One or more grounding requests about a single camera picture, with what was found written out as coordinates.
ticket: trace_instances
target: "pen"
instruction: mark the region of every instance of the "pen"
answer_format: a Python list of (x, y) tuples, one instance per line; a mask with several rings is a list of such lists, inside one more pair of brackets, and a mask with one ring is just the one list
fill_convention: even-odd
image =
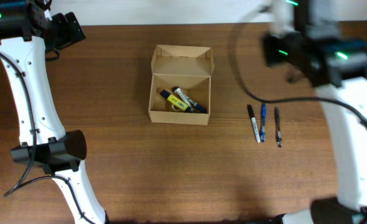
[(247, 110), (250, 115), (251, 122), (253, 124), (254, 134), (256, 136), (256, 140), (258, 143), (261, 142), (261, 139), (259, 138), (258, 128), (257, 128), (257, 121), (256, 117), (254, 115), (253, 107), (251, 105), (247, 105)]
[(279, 108), (275, 107), (276, 123), (277, 123), (277, 133), (276, 142), (279, 147), (282, 147), (282, 134), (281, 134), (281, 115), (279, 113)]
[(259, 137), (261, 138), (261, 142), (265, 142), (266, 134), (265, 134), (265, 122), (266, 122), (266, 105), (263, 103), (261, 105), (261, 132), (259, 133)]

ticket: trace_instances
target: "blue pen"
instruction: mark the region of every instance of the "blue pen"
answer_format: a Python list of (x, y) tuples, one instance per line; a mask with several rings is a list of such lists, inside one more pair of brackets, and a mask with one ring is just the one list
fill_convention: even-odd
[(265, 103), (263, 103), (261, 105), (261, 122), (262, 122), (262, 127), (261, 127), (261, 131), (259, 132), (259, 136), (261, 137), (261, 142), (265, 142), (265, 122), (266, 122), (266, 105)]

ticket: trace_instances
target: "wooden tabletop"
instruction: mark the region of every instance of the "wooden tabletop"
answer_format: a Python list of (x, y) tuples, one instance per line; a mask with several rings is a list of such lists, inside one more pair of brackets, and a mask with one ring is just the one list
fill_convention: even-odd
[[(231, 37), (243, 31), (237, 45)], [(274, 217), (335, 195), (337, 174), (326, 120), (318, 103), (278, 105), (283, 147), (275, 142), (274, 107), (267, 106), (267, 141), (254, 138), (246, 105), (259, 121), (231, 67), (236, 47), (241, 76), (266, 99), (312, 96), (303, 79), (288, 84), (287, 66), (265, 67), (267, 24), (84, 27), (87, 39), (47, 63), (53, 101), (67, 131), (80, 129), (87, 173), (113, 221), (202, 222)], [(345, 36), (367, 40), (367, 22), (346, 22)], [(213, 47), (208, 126), (151, 123), (147, 112), (151, 57), (157, 44)], [(19, 124), (0, 63), (0, 223), (73, 223), (58, 187), (45, 180), (8, 198), (25, 167), (9, 150)], [(34, 169), (28, 179), (43, 175)]]

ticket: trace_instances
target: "box lid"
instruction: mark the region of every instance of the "box lid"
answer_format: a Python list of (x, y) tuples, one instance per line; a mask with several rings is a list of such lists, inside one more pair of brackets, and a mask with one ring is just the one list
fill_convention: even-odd
[(154, 75), (212, 76), (214, 71), (211, 47), (158, 45), (153, 54)]

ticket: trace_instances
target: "white marker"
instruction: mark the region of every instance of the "white marker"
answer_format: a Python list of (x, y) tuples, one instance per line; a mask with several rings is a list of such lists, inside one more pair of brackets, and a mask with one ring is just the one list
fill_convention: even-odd
[(258, 128), (257, 128), (257, 121), (254, 115), (253, 107), (251, 105), (247, 105), (248, 113), (250, 115), (251, 122), (253, 124), (254, 135), (256, 136), (257, 142), (260, 143), (261, 139), (259, 138)]

